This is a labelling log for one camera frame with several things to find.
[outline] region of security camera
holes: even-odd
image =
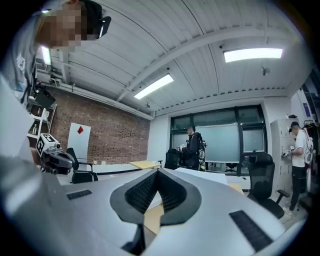
[[[267,75],[269,75],[269,73],[270,73],[270,68],[264,68],[263,66],[262,66],[262,69],[263,69],[263,71],[262,71],[262,75],[263,76],[267,76]]]

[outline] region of brick wall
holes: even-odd
[[[150,121],[63,90],[50,89],[57,103],[50,133],[67,149],[71,123],[91,127],[88,162],[127,164],[147,159]]]

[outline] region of ceiling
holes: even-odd
[[[72,52],[51,50],[52,67],[64,83],[148,115],[257,95],[257,90],[263,96],[292,96],[312,69],[299,33],[268,2],[96,2],[112,18],[107,34]],[[225,63],[224,51],[259,47],[281,48],[282,57]],[[262,66],[270,69],[268,76]],[[165,74],[174,81],[134,98]]]

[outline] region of white shoe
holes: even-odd
[[[285,212],[286,214],[288,214],[289,216],[292,216],[292,214],[293,214],[293,211],[292,211],[292,210],[289,210],[288,208],[285,208],[285,207],[283,207],[283,210],[284,210],[284,212]]]

